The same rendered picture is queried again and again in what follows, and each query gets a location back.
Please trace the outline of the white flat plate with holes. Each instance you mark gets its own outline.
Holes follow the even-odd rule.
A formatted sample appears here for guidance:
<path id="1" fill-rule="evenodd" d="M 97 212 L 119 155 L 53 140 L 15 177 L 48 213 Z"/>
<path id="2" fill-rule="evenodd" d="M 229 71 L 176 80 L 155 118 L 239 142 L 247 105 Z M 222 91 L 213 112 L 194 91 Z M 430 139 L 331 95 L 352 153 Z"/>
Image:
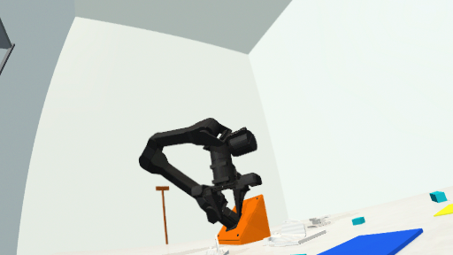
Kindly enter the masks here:
<path id="1" fill-rule="evenodd" d="M 263 240 L 264 240 L 264 244 L 265 244 L 265 245 L 275 243 L 275 242 L 272 242 L 270 236 L 269 236 L 269 237 L 266 237 L 266 238 L 263 238 Z"/>

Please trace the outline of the small teal block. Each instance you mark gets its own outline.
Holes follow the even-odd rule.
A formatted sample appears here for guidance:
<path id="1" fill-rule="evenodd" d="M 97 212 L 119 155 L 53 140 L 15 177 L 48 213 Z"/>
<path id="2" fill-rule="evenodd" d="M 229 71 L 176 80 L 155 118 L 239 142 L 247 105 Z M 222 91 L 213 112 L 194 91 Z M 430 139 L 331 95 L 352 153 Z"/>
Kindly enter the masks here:
<path id="1" fill-rule="evenodd" d="M 444 192 L 435 191 L 434 193 L 429 193 L 429 195 L 430 195 L 430 198 L 432 199 L 432 201 L 434 201 L 434 202 L 440 203 L 440 202 L 447 201 L 447 198 L 446 198 Z"/>

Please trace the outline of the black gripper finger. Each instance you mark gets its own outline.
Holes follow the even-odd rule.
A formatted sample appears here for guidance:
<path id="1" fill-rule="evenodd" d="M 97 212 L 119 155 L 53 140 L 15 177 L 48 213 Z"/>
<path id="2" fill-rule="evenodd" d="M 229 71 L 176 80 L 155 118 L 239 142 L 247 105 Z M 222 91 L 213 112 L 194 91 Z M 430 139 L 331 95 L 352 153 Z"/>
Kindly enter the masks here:
<path id="1" fill-rule="evenodd" d="M 250 189 L 245 187 L 233 189 L 237 217 L 241 217 L 243 199 L 247 191 L 250 191 Z"/>
<path id="2" fill-rule="evenodd" d="M 221 208 L 220 198 L 221 196 L 218 195 L 203 195 L 209 203 L 212 205 L 213 209 L 216 211 L 217 215 L 219 216 L 220 220 L 223 220 L 223 212 Z"/>

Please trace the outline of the blue flat plate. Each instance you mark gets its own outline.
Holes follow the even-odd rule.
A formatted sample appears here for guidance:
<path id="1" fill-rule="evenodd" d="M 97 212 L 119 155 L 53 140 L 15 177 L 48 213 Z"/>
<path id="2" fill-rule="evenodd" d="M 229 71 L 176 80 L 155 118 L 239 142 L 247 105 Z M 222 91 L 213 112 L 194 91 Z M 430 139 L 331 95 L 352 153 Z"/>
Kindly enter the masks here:
<path id="1" fill-rule="evenodd" d="M 316 255 L 396 255 L 421 235 L 422 229 L 361 235 Z"/>

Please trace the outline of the yellow flat rectangular plate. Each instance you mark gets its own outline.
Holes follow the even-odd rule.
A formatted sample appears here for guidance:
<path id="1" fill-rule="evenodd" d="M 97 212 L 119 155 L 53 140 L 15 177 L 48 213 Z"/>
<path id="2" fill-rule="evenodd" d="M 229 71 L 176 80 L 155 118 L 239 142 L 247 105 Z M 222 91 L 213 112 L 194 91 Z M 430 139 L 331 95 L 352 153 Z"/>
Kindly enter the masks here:
<path id="1" fill-rule="evenodd" d="M 442 216 L 442 215 L 447 215 L 447 214 L 452 214 L 452 213 L 453 213 L 453 204 L 452 205 L 447 205 L 445 208 L 440 210 L 434 216 Z"/>

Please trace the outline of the small cyan cube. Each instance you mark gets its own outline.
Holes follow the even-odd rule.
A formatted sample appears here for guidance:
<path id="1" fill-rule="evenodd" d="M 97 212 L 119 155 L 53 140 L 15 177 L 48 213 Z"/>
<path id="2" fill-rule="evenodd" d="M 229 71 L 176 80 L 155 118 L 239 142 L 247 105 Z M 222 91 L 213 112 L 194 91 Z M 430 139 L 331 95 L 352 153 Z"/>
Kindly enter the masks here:
<path id="1" fill-rule="evenodd" d="M 365 223 L 365 218 L 364 217 L 358 217 L 352 220 L 353 226 L 355 225 L 361 225 Z"/>

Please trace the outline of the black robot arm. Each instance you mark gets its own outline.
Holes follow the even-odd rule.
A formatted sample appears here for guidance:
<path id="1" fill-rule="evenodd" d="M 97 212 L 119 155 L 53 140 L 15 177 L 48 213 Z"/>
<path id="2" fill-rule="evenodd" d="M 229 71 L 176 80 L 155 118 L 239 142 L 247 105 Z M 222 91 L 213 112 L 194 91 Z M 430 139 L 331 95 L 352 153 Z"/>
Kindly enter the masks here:
<path id="1" fill-rule="evenodd" d="M 221 136 L 217 138 L 219 134 Z M 190 127 L 154 134 L 149 138 L 145 150 L 139 157 L 140 166 L 152 174 L 161 175 L 191 197 L 192 187 L 201 184 L 172 166 L 162 152 L 164 146 L 185 143 L 203 146 L 203 150 L 210 152 L 211 162 L 222 158 L 232 159 L 231 155 L 240 157 L 257 150 L 256 137 L 246 127 L 232 133 L 232 129 L 219 124 L 214 118 L 201 120 Z M 221 196 L 223 220 L 219 219 L 216 211 L 206 198 L 194 197 L 194 199 L 199 208 L 206 212 L 207 220 L 210 223 L 220 222 L 226 227 L 226 231 L 231 231 L 237 227 L 241 217 L 237 217 L 235 211 L 227 207 L 228 202 L 221 192 L 217 191 L 217 195 Z"/>

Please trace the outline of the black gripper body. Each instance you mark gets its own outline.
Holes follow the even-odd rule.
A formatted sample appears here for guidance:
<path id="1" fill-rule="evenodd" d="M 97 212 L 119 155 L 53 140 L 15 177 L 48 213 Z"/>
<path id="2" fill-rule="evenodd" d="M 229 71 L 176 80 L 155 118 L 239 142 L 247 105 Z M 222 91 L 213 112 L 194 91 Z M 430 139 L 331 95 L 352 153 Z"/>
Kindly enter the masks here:
<path id="1" fill-rule="evenodd" d="M 211 184 L 201 184 L 192 187 L 192 197 L 203 197 L 203 195 L 217 195 L 217 191 L 262 185 L 262 179 L 258 174 L 250 173 L 241 175 L 240 180 L 234 177 L 234 165 L 232 159 L 222 158 L 211 162 L 210 169 L 212 169 L 213 180 Z"/>

